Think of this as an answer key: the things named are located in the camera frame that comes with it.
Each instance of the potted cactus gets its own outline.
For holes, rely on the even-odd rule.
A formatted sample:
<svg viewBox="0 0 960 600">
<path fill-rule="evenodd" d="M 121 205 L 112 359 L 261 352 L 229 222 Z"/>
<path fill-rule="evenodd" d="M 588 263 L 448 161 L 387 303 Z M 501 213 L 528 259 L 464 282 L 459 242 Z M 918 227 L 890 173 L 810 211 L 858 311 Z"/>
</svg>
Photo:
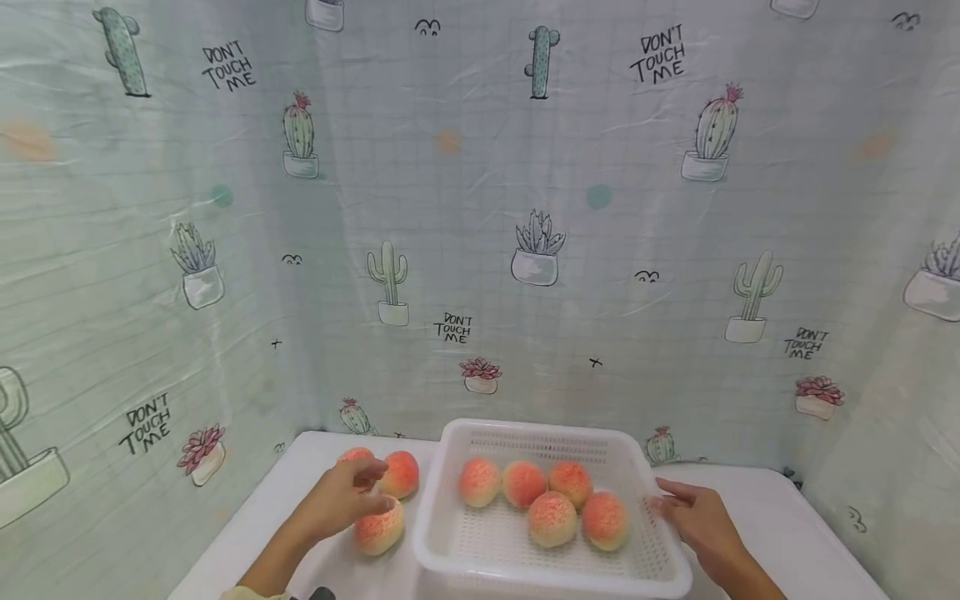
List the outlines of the potted cactus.
<svg viewBox="0 0 960 600">
<path fill-rule="evenodd" d="M 200 310 L 224 296 L 224 280 L 214 263 L 217 250 L 213 241 L 204 242 L 192 223 L 177 223 L 177 247 L 170 253 L 183 269 L 183 294 L 186 303 Z"/>
<path fill-rule="evenodd" d="M 225 433 L 227 429 L 217 423 L 212 427 L 194 431 L 181 448 L 183 457 L 177 462 L 177 466 L 186 470 L 186 474 L 193 480 L 193 485 L 198 488 L 202 488 L 210 480 L 227 458 L 227 449 L 220 441 Z"/>
<path fill-rule="evenodd" d="M 557 252 L 564 246 L 565 233 L 553 232 L 553 221 L 546 212 L 530 213 L 530 222 L 516 227 L 518 248 L 510 263 L 514 279 L 530 285 L 549 286 L 557 282 Z"/>
<path fill-rule="evenodd" d="M 460 368 L 464 370 L 464 385 L 477 394 L 490 395 L 496 392 L 496 380 L 503 374 L 499 367 L 483 356 L 460 363 Z"/>
<path fill-rule="evenodd" d="M 313 118 L 306 110 L 310 99 L 301 92 L 294 92 L 294 99 L 296 102 L 283 111 L 283 133 L 287 137 L 283 170 L 287 175 L 312 180 L 320 174 L 320 161 L 313 154 Z"/>
<path fill-rule="evenodd" d="M 944 321 L 960 321 L 960 233 L 930 248 L 920 270 L 903 290 L 907 306 Z"/>
<path fill-rule="evenodd" d="M 344 0 L 306 0 L 306 22 L 329 32 L 344 29 Z"/>
<path fill-rule="evenodd" d="M 380 322 L 394 327 L 405 327 L 410 323 L 410 306 L 397 299 L 396 287 L 407 278 L 407 257 L 401 254 L 394 262 L 394 245 L 390 241 L 383 243 L 380 249 L 380 266 L 376 265 L 373 252 L 367 252 L 367 273 L 371 279 L 383 284 L 387 299 L 376 304 Z"/>
<path fill-rule="evenodd" d="M 753 344 L 763 337 L 767 320 L 756 315 L 760 310 L 760 300 L 772 295 L 783 278 L 781 265 L 777 265 L 773 272 L 770 271 L 773 260 L 774 254 L 769 250 L 761 254 L 750 271 L 750 277 L 747 277 L 747 263 L 740 263 L 737 268 L 736 275 L 733 276 L 733 292 L 744 298 L 743 311 L 739 317 L 730 317 L 727 321 L 724 338 L 728 342 Z"/>
<path fill-rule="evenodd" d="M 743 88 L 727 84 L 727 95 L 711 100 L 697 121 L 697 149 L 684 155 L 680 175 L 691 181 L 720 181 L 727 172 L 727 149 L 736 130 L 736 101 Z"/>
<path fill-rule="evenodd" d="M 70 483 L 56 448 L 24 454 L 13 429 L 27 418 L 30 402 L 20 374 L 0 367 L 0 529 L 29 513 Z"/>
<path fill-rule="evenodd" d="M 654 467 L 665 465 L 666 463 L 677 463 L 682 459 L 677 454 L 673 445 L 673 434 L 670 433 L 670 427 L 661 425 L 656 429 L 657 434 L 647 438 L 647 458 Z"/>
<path fill-rule="evenodd" d="M 357 401 L 353 398 L 344 398 L 344 406 L 340 409 L 340 420 L 344 422 L 350 433 L 358 436 L 379 435 L 376 429 L 371 427 L 367 413 L 357 405 Z"/>
<path fill-rule="evenodd" d="M 770 8 L 780 14 L 807 20 L 817 11 L 820 0 L 770 0 Z"/>
<path fill-rule="evenodd" d="M 830 420 L 833 408 L 843 405 L 843 396 L 837 384 L 822 375 L 797 381 L 797 410 L 818 419 Z"/>
</svg>

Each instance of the white plastic basket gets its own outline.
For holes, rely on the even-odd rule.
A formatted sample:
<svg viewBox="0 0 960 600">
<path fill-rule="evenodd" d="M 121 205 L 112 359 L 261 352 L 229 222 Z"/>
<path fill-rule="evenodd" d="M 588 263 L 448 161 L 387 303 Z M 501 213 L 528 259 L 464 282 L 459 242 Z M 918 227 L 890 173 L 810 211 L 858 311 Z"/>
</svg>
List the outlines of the white plastic basket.
<svg viewBox="0 0 960 600">
<path fill-rule="evenodd" d="M 594 488 L 609 490 L 630 513 L 630 537 L 614 553 L 596 550 L 583 537 L 546 550 L 527 533 L 526 513 L 501 493 L 484 509 L 460 499 L 464 463 L 483 455 L 504 468 L 529 460 L 544 473 L 561 460 L 581 463 Z M 561 588 L 628 597 L 685 596 L 693 577 L 680 541 L 644 500 L 659 495 L 639 444 L 608 429 L 562 427 L 500 420 L 457 419 L 447 424 L 423 486 L 414 527 L 414 554 L 423 568 L 455 578 L 495 581 L 523 588 Z"/>
</svg>

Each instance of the peach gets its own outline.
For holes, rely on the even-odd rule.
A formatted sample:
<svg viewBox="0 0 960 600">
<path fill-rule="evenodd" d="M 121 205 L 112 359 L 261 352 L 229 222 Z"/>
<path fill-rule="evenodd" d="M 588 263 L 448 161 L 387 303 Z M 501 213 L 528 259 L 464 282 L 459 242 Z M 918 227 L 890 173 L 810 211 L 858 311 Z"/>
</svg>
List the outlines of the peach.
<svg viewBox="0 0 960 600">
<path fill-rule="evenodd" d="M 503 469 L 503 495 L 517 508 L 529 508 L 544 492 L 546 477 L 530 461 L 513 461 Z"/>
<path fill-rule="evenodd" d="M 612 492 L 597 492 L 587 498 L 583 520 L 584 536 L 606 552 L 619 549 L 630 533 L 627 507 Z"/>
<path fill-rule="evenodd" d="M 337 459 L 337 462 L 340 461 L 352 461 L 355 458 L 373 458 L 373 453 L 369 448 L 365 448 L 362 445 L 358 445 L 355 448 L 347 450 L 340 455 L 340 458 Z"/>
<path fill-rule="evenodd" d="M 391 452 L 383 459 L 387 472 L 380 480 L 380 493 L 403 499 L 417 490 L 420 484 L 420 465 L 406 450 Z"/>
<path fill-rule="evenodd" d="M 550 468 L 547 476 L 550 489 L 560 492 L 573 502 L 573 508 L 579 512 L 584 502 L 593 493 L 593 480 L 580 463 L 560 461 Z"/>
<path fill-rule="evenodd" d="M 353 525 L 353 540 L 367 556 L 380 556 L 403 535 L 403 505 L 394 498 L 394 508 L 383 515 L 362 516 Z"/>
<path fill-rule="evenodd" d="M 577 509 L 560 492 L 543 493 L 527 513 L 530 537 L 544 548 L 554 548 L 577 535 Z"/>
<path fill-rule="evenodd" d="M 500 469 L 486 456 L 474 456 L 460 471 L 460 497 L 467 506 L 482 509 L 500 492 Z"/>
</svg>

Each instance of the white table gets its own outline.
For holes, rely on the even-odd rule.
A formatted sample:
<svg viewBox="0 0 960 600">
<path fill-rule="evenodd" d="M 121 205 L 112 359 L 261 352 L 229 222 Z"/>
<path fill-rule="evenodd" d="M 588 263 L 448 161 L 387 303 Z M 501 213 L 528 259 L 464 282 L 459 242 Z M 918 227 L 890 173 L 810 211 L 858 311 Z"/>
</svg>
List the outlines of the white table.
<svg viewBox="0 0 960 600">
<path fill-rule="evenodd" d="M 320 475 L 344 450 L 356 445 L 368 447 L 379 457 L 407 450 L 417 457 L 421 476 L 425 476 L 437 443 L 337 433 L 301 434 L 190 569 L 170 600 L 217 600 L 243 575 Z M 667 466 L 656 472 L 661 477 L 720 491 L 747 547 L 790 600 L 889 600 L 782 475 L 760 468 L 710 465 Z M 408 533 L 418 506 L 416 495 L 404 502 Z M 696 565 L 692 553 L 690 557 L 694 587 L 689 599 L 726 598 Z M 339 600 L 467 598 L 424 573 L 407 539 L 384 556 L 368 559 L 354 550 L 350 531 L 314 548 L 294 574 L 289 590 L 300 600 L 307 600 L 319 586 L 332 589 Z M 470 595 L 474 597 L 505 598 Z"/>
</svg>

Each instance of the potted succulent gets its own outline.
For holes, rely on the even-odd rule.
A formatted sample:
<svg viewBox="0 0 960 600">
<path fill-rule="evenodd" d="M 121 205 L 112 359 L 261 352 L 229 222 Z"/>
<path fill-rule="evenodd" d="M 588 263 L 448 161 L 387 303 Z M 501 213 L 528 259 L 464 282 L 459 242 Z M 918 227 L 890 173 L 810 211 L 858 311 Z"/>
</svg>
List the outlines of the potted succulent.
<svg viewBox="0 0 960 600">
<path fill-rule="evenodd" d="M 344 398 L 344 406 L 340 409 L 340 420 L 344 422 L 350 433 L 358 436 L 376 436 L 380 435 L 376 429 L 371 427 L 370 419 L 357 401 L 353 398 Z"/>
<path fill-rule="evenodd" d="M 657 434 L 647 438 L 647 458 L 654 467 L 666 463 L 676 463 L 681 461 L 673 444 L 673 434 L 670 433 L 670 427 L 661 425 L 656 429 Z"/>
<path fill-rule="evenodd" d="M 844 395 L 829 377 L 806 377 L 797 381 L 797 410 L 818 419 L 830 420 L 833 408 L 843 405 Z"/>
<path fill-rule="evenodd" d="M 924 264 L 903 290 L 903 301 L 944 321 L 960 321 L 960 233 L 949 246 L 930 248 Z"/>
<path fill-rule="evenodd" d="M 496 380 L 503 373 L 500 368 L 482 356 L 460 363 L 464 386 L 471 392 L 490 395 L 496 392 Z"/>
<path fill-rule="evenodd" d="M 557 252 L 564 246 L 565 233 L 553 232 L 553 221 L 546 212 L 530 213 L 530 222 L 516 227 L 518 248 L 510 263 L 514 279 L 530 285 L 549 286 L 557 282 Z"/>
<path fill-rule="evenodd" d="M 170 249 L 174 260 L 183 269 L 183 295 L 186 303 L 200 310 L 224 296 L 224 280 L 214 260 L 217 249 L 213 241 L 204 242 L 192 223 L 177 223 L 177 247 Z"/>
<path fill-rule="evenodd" d="M 344 0 L 306 0 L 306 22 L 317 29 L 344 29 Z"/>
<path fill-rule="evenodd" d="M 720 181 L 727 172 L 727 149 L 736 130 L 736 101 L 743 88 L 727 84 L 727 95 L 707 103 L 697 121 L 696 150 L 684 155 L 680 176 L 691 181 Z"/>
<path fill-rule="evenodd" d="M 225 433 L 227 429 L 218 423 L 193 432 L 183 445 L 183 457 L 177 466 L 186 469 L 186 474 L 190 475 L 193 485 L 198 488 L 210 480 L 227 458 L 227 450 L 220 442 Z"/>
<path fill-rule="evenodd" d="M 283 170 L 287 175 L 312 180 L 320 174 L 320 160 L 313 154 L 313 118 L 306 110 L 310 99 L 298 91 L 294 99 L 296 102 L 283 111 L 283 134 L 287 138 Z"/>
</svg>

